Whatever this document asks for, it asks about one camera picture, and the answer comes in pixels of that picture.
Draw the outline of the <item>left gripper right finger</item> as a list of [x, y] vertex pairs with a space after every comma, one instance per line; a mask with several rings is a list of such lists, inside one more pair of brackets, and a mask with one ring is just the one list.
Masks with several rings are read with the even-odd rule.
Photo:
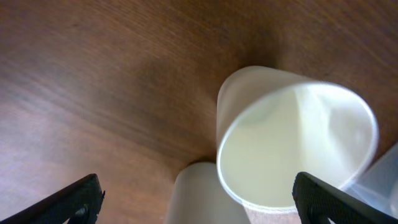
[[302, 224], [397, 224], [397, 219], [307, 172], [295, 177], [292, 196]]

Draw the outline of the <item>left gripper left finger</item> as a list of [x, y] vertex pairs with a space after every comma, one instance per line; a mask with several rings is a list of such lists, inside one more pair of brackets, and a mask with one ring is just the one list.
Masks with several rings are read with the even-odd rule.
[[1, 223], [94, 224], [104, 196], [98, 176], [89, 174]]

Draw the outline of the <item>cream white cup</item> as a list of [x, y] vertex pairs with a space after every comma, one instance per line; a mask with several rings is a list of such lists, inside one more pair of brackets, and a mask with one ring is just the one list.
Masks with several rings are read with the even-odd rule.
[[296, 175], [345, 190], [370, 165], [378, 141], [372, 109], [336, 83], [249, 66], [218, 92], [219, 180], [252, 223], [298, 222]]

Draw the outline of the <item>grey cup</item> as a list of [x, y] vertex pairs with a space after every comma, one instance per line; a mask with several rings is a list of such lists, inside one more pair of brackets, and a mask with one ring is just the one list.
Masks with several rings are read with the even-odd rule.
[[216, 164], [194, 163], [179, 173], [164, 223], [243, 224], [249, 218], [242, 205], [223, 189]]

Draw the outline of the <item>clear plastic storage container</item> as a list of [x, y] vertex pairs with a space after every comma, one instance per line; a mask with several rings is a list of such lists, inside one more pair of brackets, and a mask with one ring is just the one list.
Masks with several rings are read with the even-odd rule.
[[395, 144], [345, 192], [397, 218], [397, 178], [398, 149]]

